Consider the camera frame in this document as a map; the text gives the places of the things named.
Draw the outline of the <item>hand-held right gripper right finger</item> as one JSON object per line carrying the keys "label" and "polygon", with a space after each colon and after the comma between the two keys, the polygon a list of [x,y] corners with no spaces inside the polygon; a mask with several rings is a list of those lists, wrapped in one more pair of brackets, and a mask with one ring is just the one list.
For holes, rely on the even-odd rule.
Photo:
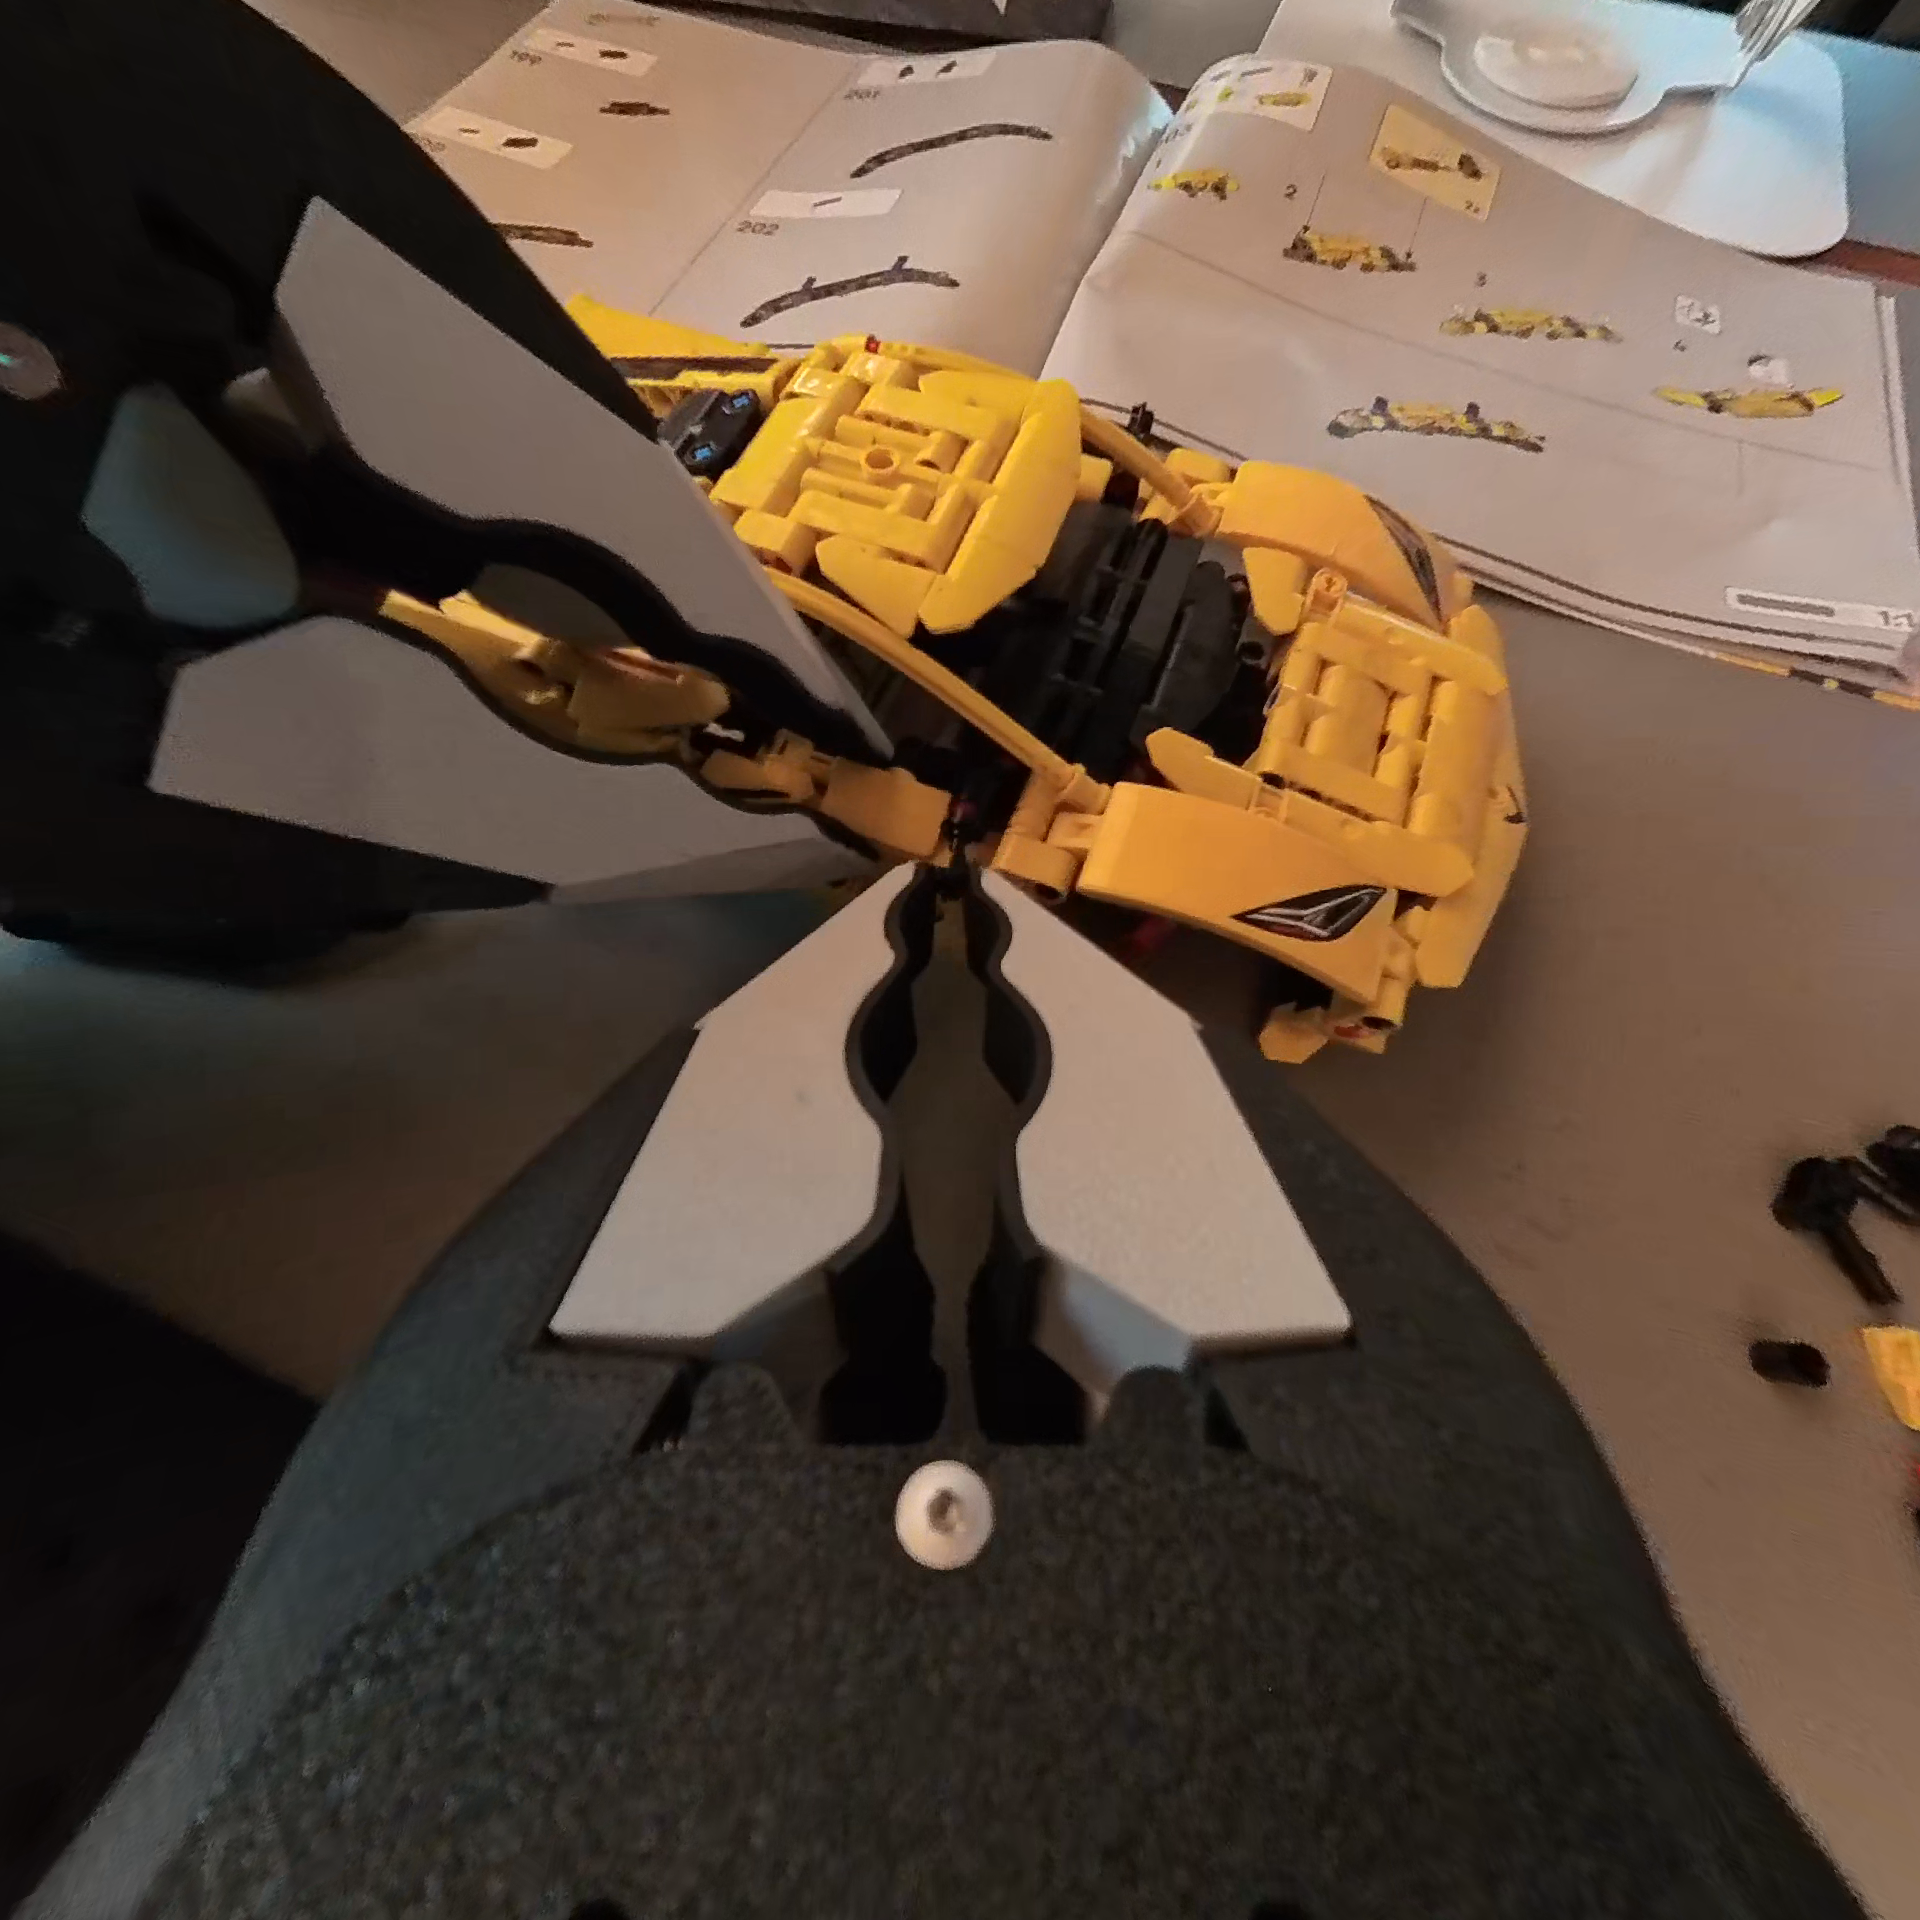
{"label": "hand-held right gripper right finger", "polygon": [[1354,1311],[1203,1029],[1011,880],[972,894],[1015,1348],[1076,1389],[1324,1350]]}

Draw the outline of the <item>white folding stand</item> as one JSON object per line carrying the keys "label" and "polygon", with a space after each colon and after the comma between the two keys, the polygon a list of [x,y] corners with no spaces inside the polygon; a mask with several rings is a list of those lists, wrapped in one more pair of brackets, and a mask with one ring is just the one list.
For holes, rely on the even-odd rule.
{"label": "white folding stand", "polygon": [[1651,220],[1803,258],[1852,213],[1841,71],[1815,12],[1285,2],[1258,50],[1356,65]]}

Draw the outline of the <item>yellow brick toy car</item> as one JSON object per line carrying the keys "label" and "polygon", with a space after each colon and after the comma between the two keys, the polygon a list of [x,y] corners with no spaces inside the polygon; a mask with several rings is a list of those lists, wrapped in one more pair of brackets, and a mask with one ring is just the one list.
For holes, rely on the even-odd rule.
{"label": "yellow brick toy car", "polygon": [[388,591],[511,717],[883,865],[962,856],[1260,953],[1275,1063],[1380,1050],[1471,972],[1530,809],[1501,633],[1418,521],[947,348],[570,311],[896,745],[833,754],[711,669]]}

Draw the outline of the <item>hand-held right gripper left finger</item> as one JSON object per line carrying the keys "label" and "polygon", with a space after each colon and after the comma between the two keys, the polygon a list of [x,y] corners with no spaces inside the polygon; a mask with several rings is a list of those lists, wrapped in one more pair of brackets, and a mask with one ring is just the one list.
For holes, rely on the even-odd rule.
{"label": "hand-held right gripper left finger", "polygon": [[901,969],[895,868],[697,1023],[549,1332],[570,1345],[730,1345],[801,1303],[880,1202],[857,1015]]}

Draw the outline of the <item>grey desk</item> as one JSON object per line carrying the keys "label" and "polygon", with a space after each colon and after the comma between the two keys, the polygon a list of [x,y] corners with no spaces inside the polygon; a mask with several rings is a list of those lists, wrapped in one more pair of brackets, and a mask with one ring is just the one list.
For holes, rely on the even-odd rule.
{"label": "grey desk", "polygon": [[[1621,754],[1493,614],[1527,838],[1466,1039],[1413,1088],[1487,1247],[1576,1294],[1699,1296],[1783,1053],[1916,1109],[1916,849],[1823,809],[1833,695],[1769,735],[1683,710]],[[549,1320],[697,1023],[895,868],[855,1017],[872,1224],[730,1345]],[[1567,1374],[1266,1058],[1208,1036],[1354,1329],[1076,1389],[1018,1350],[972,894],[906,860],[770,894],[467,910],[495,1018],[595,1101],[479,1209],[332,1394],[184,1680],[23,1914],[1895,1914],[1729,1704]]]}

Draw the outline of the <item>open instruction booklet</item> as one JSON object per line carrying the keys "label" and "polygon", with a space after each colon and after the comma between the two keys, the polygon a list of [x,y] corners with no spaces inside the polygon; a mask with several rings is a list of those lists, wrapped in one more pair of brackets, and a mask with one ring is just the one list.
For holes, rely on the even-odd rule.
{"label": "open instruction booklet", "polygon": [[1356,64],[834,53],[552,5],[408,122],[581,320],[1067,381],[1484,584],[1916,708],[1916,293],[1767,262]]}

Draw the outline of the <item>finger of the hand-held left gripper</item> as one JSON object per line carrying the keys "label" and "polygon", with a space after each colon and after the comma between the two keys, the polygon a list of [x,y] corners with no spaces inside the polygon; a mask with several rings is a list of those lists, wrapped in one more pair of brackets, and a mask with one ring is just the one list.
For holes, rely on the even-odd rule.
{"label": "finger of the hand-held left gripper", "polygon": [[883,868],[802,810],[728,804],[657,758],[541,743],[443,654],[337,614],[184,665],[148,784],[533,880],[563,902],[799,890]]}
{"label": "finger of the hand-held left gripper", "polygon": [[519,261],[487,262],[568,348],[540,352],[327,196],[237,238],[135,198],[82,452],[82,548],[128,608],[261,636],[321,600],[458,593],[620,690],[691,680],[738,727],[890,760],[845,666],[767,580],[633,394]]}

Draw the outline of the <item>yellow and black loose bricks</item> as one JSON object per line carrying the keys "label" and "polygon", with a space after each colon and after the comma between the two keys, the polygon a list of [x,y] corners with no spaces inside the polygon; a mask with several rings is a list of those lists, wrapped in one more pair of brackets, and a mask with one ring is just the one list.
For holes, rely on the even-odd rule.
{"label": "yellow and black loose bricks", "polygon": [[1919,1325],[1916,1297],[1904,1296],[1883,1258],[1857,1224],[1873,1209],[1919,1230],[1919,1128],[1890,1125],[1852,1157],[1800,1158],[1787,1166],[1769,1202],[1771,1218],[1802,1239],[1818,1241],[1848,1279],[1865,1320],[1858,1345],[1867,1374],[1909,1447],[1907,1527],[1919,1530]]}

